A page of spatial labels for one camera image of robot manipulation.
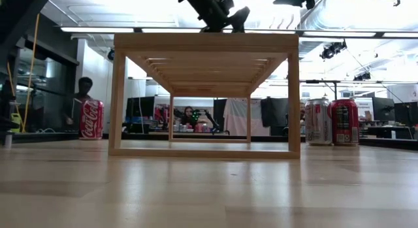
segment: man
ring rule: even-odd
[[[78,93],[71,95],[64,103],[63,117],[65,120],[66,129],[78,130],[80,124],[80,113],[82,103],[86,99],[91,99],[88,95],[93,81],[88,77],[82,77],[78,80]]]

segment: person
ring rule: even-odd
[[[191,106],[187,106],[184,108],[184,115],[182,117],[182,125],[190,124],[191,127],[194,129],[198,123],[207,123],[205,120],[199,120],[193,118],[193,108]]]
[[[78,93],[66,98],[63,108],[63,117],[67,129],[78,130],[82,103],[86,99],[91,99],[88,93],[92,86],[93,81],[91,78],[82,77],[78,80]]]

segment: green object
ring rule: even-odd
[[[22,118],[20,117],[20,115],[18,113],[11,114],[10,118],[11,118],[12,122],[17,123],[19,125],[19,128],[11,129],[11,131],[13,133],[19,133],[20,132],[20,125],[22,123]]]

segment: ceiling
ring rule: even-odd
[[[414,31],[418,28],[417,0],[401,0],[397,7],[393,6],[393,0],[316,0],[317,6],[310,11],[273,5],[273,1],[234,0],[236,8],[247,5],[251,9],[246,29]],[[186,1],[177,3],[177,0],[50,0],[42,13],[59,26],[205,26]],[[103,55],[113,46],[112,35],[82,37]],[[329,39],[301,38],[301,79],[352,80],[355,74],[368,70],[373,74],[372,79],[387,80],[393,67],[402,64],[409,70],[417,65],[416,40],[347,39],[347,50],[323,61],[319,54],[330,42]],[[285,78],[285,66],[283,63],[271,78]],[[398,73],[395,78],[410,81],[411,76]]]

